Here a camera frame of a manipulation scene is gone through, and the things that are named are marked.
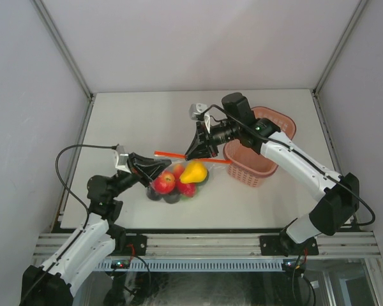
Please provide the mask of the clear zip top bag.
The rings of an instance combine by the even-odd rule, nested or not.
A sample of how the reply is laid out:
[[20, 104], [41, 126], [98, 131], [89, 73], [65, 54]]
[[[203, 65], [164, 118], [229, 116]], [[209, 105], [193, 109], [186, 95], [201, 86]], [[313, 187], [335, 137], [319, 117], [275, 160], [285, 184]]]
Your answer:
[[223, 170], [231, 164], [226, 159], [196, 159], [186, 161], [182, 154], [156, 151], [156, 157], [167, 157], [172, 164], [146, 188], [151, 201], [176, 204], [196, 197], [199, 191], [214, 177], [215, 170]]

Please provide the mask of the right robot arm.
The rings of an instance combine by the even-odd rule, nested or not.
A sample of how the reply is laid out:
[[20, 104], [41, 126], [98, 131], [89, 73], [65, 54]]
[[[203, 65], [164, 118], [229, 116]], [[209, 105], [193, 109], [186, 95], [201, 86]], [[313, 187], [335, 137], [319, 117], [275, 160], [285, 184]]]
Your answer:
[[238, 140], [241, 145], [282, 167], [304, 185], [316, 206], [293, 220], [279, 234], [281, 248], [295, 254], [309, 239], [334, 235], [359, 208], [359, 180], [329, 170], [302, 151], [268, 118], [257, 118], [248, 99], [240, 92], [228, 94], [218, 110], [226, 116], [217, 125], [210, 123], [214, 106], [193, 104], [189, 116], [196, 122], [196, 132], [185, 159], [215, 157], [218, 146]]

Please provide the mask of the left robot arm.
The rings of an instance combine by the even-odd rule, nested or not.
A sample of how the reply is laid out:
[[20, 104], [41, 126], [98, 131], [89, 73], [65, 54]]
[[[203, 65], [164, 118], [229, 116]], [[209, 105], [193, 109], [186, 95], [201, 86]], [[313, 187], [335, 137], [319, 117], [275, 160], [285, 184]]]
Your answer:
[[118, 196], [135, 184], [149, 187], [172, 162], [113, 149], [116, 173], [94, 175], [87, 181], [85, 216], [53, 255], [40, 266], [25, 270], [21, 305], [72, 305], [96, 266], [111, 253], [119, 255], [126, 250], [126, 230], [116, 224], [123, 207]]

